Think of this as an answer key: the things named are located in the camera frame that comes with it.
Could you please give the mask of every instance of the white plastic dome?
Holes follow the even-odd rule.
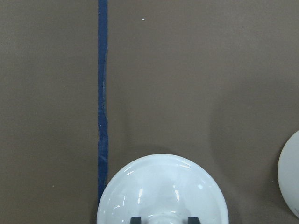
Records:
[[[280,154],[278,183],[285,202],[299,218],[299,131],[287,141]]]
[[[122,168],[107,185],[98,208],[97,224],[228,224],[224,197],[214,179],[180,156],[155,154]]]

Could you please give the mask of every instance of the brown floor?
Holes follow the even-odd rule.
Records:
[[[109,176],[177,154],[231,224],[297,224],[277,162],[299,129],[299,2],[109,0]],[[0,3],[0,223],[92,224],[97,1]]]

